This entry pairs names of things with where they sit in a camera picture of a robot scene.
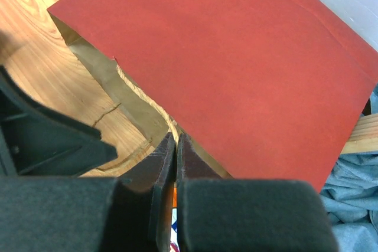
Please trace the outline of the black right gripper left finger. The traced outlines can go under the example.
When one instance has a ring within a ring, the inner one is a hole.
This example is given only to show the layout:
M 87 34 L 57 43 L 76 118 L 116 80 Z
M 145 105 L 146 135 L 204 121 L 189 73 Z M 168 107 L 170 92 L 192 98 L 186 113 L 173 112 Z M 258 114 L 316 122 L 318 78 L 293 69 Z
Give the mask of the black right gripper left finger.
M 117 178 L 1 179 L 2 251 L 168 251 L 175 140 Z

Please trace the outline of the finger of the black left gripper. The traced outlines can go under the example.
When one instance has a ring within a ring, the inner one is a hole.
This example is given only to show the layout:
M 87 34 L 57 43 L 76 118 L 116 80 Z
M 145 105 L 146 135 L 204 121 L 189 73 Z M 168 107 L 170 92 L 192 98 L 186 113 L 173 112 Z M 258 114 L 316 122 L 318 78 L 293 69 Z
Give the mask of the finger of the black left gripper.
M 35 101 L 1 67 L 1 176 L 79 176 L 116 157 L 99 130 Z

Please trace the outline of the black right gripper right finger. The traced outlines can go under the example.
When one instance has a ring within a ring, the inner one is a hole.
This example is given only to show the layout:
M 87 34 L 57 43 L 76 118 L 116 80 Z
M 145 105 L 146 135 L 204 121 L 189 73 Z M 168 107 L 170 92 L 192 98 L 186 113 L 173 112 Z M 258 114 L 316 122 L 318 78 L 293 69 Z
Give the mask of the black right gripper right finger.
M 338 250 L 310 184 L 222 178 L 186 134 L 177 148 L 177 233 L 181 251 Z

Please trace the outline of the orange Fox's candy bag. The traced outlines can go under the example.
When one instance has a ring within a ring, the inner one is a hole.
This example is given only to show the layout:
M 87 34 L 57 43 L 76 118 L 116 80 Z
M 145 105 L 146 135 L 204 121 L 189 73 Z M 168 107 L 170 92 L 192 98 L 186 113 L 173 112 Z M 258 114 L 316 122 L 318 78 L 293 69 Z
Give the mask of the orange Fox's candy bag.
M 170 251 L 179 252 L 177 240 L 177 189 L 174 188 L 171 218 Z

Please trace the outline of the red paper bag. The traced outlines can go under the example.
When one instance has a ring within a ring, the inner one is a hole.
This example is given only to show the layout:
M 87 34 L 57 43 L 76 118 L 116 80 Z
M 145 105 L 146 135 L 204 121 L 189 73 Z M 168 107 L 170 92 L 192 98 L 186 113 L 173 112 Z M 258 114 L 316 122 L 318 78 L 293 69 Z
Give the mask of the red paper bag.
M 377 52 L 319 0 L 59 0 L 235 178 L 324 186 L 377 83 Z

